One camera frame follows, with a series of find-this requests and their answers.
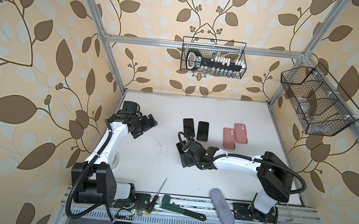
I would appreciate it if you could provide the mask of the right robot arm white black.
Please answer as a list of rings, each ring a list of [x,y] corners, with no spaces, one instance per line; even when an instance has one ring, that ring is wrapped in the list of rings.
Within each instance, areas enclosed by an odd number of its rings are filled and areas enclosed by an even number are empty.
[[[231,170],[257,178],[261,191],[246,208],[239,211],[242,217],[256,222],[267,224],[268,216],[272,215],[272,224],[277,224],[277,205],[288,203],[292,194],[300,194],[307,188],[305,180],[272,152],[244,156],[216,147],[206,149],[194,139],[180,140],[176,146],[185,168],[196,166],[200,170]]]

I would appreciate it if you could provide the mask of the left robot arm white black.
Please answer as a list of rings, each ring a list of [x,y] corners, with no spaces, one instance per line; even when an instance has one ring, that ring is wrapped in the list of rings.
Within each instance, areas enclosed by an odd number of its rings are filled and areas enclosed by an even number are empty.
[[[72,167],[72,188],[65,206],[69,219],[80,218],[104,206],[112,224],[119,224],[110,212],[111,205],[121,201],[125,209],[138,207],[134,184],[118,183],[112,166],[127,135],[136,139],[156,125],[153,116],[143,115],[139,104],[133,101],[125,101],[121,110],[105,120],[106,128],[94,151],[84,162],[76,162]]]

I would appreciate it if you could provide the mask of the blue phone black screen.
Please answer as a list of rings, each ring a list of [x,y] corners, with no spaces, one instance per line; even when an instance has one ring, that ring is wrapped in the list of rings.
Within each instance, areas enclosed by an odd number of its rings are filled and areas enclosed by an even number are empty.
[[[200,121],[198,123],[197,140],[202,142],[208,141],[209,123]]]

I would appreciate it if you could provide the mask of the pink phone case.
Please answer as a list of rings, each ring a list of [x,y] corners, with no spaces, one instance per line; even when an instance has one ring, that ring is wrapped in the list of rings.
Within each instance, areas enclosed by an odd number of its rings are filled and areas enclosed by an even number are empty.
[[[234,125],[235,131],[235,141],[239,144],[247,144],[248,143],[248,135],[246,130],[246,125],[243,123],[235,123]]]
[[[223,148],[234,150],[235,147],[235,131],[233,128],[224,128],[223,129]]]

